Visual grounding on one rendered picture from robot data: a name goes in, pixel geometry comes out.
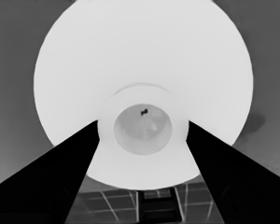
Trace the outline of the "large thick white disc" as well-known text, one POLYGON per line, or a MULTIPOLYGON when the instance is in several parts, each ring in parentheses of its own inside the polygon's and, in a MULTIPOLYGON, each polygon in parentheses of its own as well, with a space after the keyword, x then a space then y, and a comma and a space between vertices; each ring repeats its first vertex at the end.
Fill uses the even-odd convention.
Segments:
POLYGON ((40 122, 57 146, 98 122, 89 177, 121 189, 161 189, 198 176, 192 121, 232 145, 253 98, 250 56, 238 29, 212 0, 77 0, 49 29, 35 63, 40 122), (114 125, 133 105, 172 122, 169 143, 136 155, 114 125))

